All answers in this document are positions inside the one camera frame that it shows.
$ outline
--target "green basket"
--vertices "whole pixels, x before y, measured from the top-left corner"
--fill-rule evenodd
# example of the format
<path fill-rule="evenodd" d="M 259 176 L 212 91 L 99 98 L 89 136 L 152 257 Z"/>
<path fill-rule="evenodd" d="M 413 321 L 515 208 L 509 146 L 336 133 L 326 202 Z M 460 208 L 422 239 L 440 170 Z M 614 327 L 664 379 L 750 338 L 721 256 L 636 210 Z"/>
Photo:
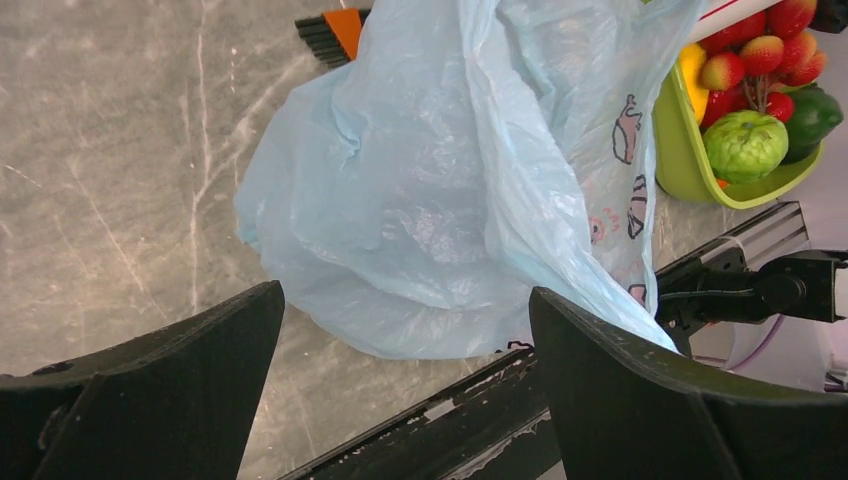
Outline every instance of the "green basket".
<path fill-rule="evenodd" d="M 657 146 L 657 182 L 680 200 L 718 203 L 738 210 L 770 202 L 791 190 L 819 162 L 822 147 L 806 159 L 777 167 L 761 180 L 748 185 L 719 187 L 704 151 L 695 112 L 689 101 L 680 67 L 675 65 L 660 90 L 654 107 Z"/>

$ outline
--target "red fruit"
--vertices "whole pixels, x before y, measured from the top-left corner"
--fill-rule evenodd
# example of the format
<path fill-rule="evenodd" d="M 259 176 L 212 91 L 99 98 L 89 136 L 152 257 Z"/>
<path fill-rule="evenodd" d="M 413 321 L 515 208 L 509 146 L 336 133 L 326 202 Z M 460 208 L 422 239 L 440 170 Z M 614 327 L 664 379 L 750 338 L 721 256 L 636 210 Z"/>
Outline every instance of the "red fruit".
<path fill-rule="evenodd" d="M 816 15 L 817 0 L 783 0 L 768 9 L 768 28 L 772 35 L 789 38 L 810 26 Z"/>
<path fill-rule="evenodd" d="M 733 88 L 726 92 L 710 92 L 710 96 L 707 97 L 707 109 L 701 120 L 701 128 L 709 128 L 728 113 L 747 108 L 750 108 L 748 100 L 740 88 Z"/>
<path fill-rule="evenodd" d="M 745 76 L 745 65 L 733 52 L 721 52 L 704 62 L 701 85 L 707 90 L 726 91 L 739 85 Z"/>
<path fill-rule="evenodd" d="M 748 76 L 758 77 L 771 73 L 783 60 L 783 40 L 774 35 L 757 37 L 742 47 L 739 58 Z"/>
<path fill-rule="evenodd" d="M 795 112 L 795 102 L 792 97 L 781 92 L 771 92 L 766 97 L 766 113 L 783 123 L 792 118 Z"/>
<path fill-rule="evenodd" d="M 816 37 L 807 30 L 783 41 L 783 60 L 775 69 L 777 73 L 789 73 L 807 63 L 816 53 Z"/>
<path fill-rule="evenodd" d="M 824 71 L 824 67 L 826 66 L 827 54 L 824 52 L 816 52 L 813 54 L 813 57 L 807 61 L 807 63 L 784 75 L 781 80 L 790 87 L 807 85 L 808 83 L 813 83 L 817 78 L 819 78 L 819 75 L 821 75 L 821 72 Z"/>
<path fill-rule="evenodd" d="M 766 12 L 760 11 L 717 31 L 698 43 L 708 54 L 714 55 L 727 47 L 744 45 L 748 41 L 764 35 L 766 33 L 766 21 Z"/>

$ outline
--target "purple cable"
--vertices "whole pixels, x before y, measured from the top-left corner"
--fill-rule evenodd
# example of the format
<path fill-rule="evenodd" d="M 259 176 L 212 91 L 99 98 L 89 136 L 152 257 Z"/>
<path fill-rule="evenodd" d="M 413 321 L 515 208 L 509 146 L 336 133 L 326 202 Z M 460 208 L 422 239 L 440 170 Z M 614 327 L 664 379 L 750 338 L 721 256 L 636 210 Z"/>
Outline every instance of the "purple cable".
<path fill-rule="evenodd" d="M 725 370 L 738 370 L 740 368 L 745 368 L 750 365 L 751 362 L 756 360 L 757 357 L 759 357 L 760 354 L 763 353 L 763 350 L 765 350 L 769 346 L 771 341 L 774 339 L 774 336 L 777 334 L 777 330 L 780 328 L 781 325 L 783 325 L 783 320 L 783 315 L 777 317 L 777 321 L 775 321 L 774 325 L 771 326 L 771 330 L 769 330 L 769 333 L 766 335 L 766 338 L 763 339 L 762 343 L 760 343 L 759 346 L 757 346 L 757 348 L 755 348 L 754 351 L 751 352 L 750 355 L 745 357 L 741 362 L 737 363 L 736 365 L 733 365 L 732 367 L 725 367 Z"/>

